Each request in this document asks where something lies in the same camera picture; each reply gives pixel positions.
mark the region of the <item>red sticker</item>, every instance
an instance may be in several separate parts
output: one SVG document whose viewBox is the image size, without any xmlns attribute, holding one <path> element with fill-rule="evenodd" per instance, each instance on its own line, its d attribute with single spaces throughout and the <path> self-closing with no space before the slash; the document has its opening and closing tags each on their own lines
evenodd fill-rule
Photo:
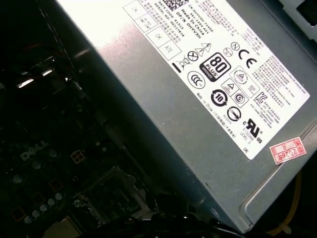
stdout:
<svg viewBox="0 0 317 238">
<path fill-rule="evenodd" d="M 277 165 L 306 154 L 299 137 L 271 146 L 269 149 Z"/>
</svg>

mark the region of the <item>80 plus bronze logo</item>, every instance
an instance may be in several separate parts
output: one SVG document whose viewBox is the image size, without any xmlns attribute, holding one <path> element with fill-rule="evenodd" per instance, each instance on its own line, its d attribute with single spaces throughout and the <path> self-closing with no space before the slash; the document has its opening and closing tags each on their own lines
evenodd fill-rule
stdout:
<svg viewBox="0 0 317 238">
<path fill-rule="evenodd" d="M 231 69 L 231 65 L 221 53 L 215 53 L 199 68 L 211 82 L 216 82 Z"/>
</svg>

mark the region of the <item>ul logo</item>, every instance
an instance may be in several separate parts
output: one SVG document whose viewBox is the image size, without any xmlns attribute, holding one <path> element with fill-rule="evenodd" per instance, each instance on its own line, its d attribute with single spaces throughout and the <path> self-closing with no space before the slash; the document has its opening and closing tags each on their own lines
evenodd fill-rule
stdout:
<svg viewBox="0 0 317 238">
<path fill-rule="evenodd" d="M 262 143 L 262 139 L 259 138 L 259 134 L 262 134 L 262 131 L 260 131 L 260 128 L 257 126 L 257 124 L 252 120 L 249 119 L 248 122 L 244 122 L 243 125 L 247 125 L 246 129 L 250 131 L 251 135 L 257 139 L 258 143 Z"/>
<path fill-rule="evenodd" d="M 247 51 L 247 50 L 240 50 L 239 51 L 239 59 L 243 60 L 243 55 L 249 55 L 250 52 Z M 251 67 L 251 65 L 253 65 L 253 63 L 257 63 L 258 61 L 254 58 L 248 58 L 247 61 L 246 61 L 246 65 L 248 68 Z"/>
</svg>

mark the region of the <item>screw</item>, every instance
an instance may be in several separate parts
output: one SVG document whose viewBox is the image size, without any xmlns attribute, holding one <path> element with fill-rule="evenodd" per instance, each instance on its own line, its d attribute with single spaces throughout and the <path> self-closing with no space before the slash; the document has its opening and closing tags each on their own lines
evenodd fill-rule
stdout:
<svg viewBox="0 0 317 238">
<path fill-rule="evenodd" d="M 79 113 L 82 112 L 83 111 L 83 107 L 80 104 L 78 104 L 76 106 L 76 111 L 79 112 Z"/>
<path fill-rule="evenodd" d="M 74 206 L 75 206 L 76 208 L 80 207 L 80 206 L 81 206 L 81 201 L 75 200 L 75 201 L 74 201 Z"/>
</svg>

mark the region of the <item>ce mark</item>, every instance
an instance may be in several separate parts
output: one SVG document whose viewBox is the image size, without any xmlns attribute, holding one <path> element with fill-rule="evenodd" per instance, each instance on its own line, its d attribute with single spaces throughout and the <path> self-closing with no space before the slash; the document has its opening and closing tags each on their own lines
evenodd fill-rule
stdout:
<svg viewBox="0 0 317 238">
<path fill-rule="evenodd" d="M 239 51 L 239 59 L 243 60 L 243 55 L 245 55 L 245 54 L 249 55 L 250 52 L 247 51 L 247 50 L 240 50 Z M 257 62 L 258 61 L 256 59 L 254 59 L 254 58 L 248 58 L 247 61 L 246 61 L 246 65 L 247 65 L 248 68 L 250 68 L 251 65 L 253 65 L 254 63 L 257 63 Z"/>
</svg>

